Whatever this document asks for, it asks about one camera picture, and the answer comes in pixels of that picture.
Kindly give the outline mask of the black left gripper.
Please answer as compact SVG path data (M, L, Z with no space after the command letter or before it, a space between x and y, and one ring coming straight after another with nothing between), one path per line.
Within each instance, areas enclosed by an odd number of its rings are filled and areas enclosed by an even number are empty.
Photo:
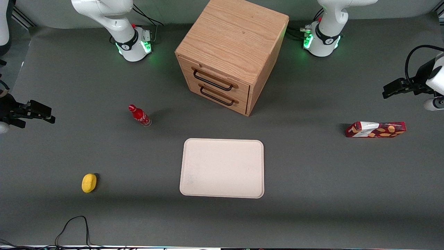
M432 70L434 69L435 59L431 59L427 63L420 66L414 77L398 78L383 87L383 98L387 99L398 94L406 94L413 92L414 95L431 94L437 95L431 87L426 84Z

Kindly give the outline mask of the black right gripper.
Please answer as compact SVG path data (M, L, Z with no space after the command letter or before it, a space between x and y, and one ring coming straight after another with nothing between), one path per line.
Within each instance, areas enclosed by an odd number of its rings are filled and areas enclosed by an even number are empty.
M0 121L18 128L25 128L26 126L26 122L21 118L44 120L50 124L55 123L56 118L51 115L49 106L30 100L26 104L26 110L31 114L27 115L27 111L23 109L22 105L11 94L3 95L0 99Z

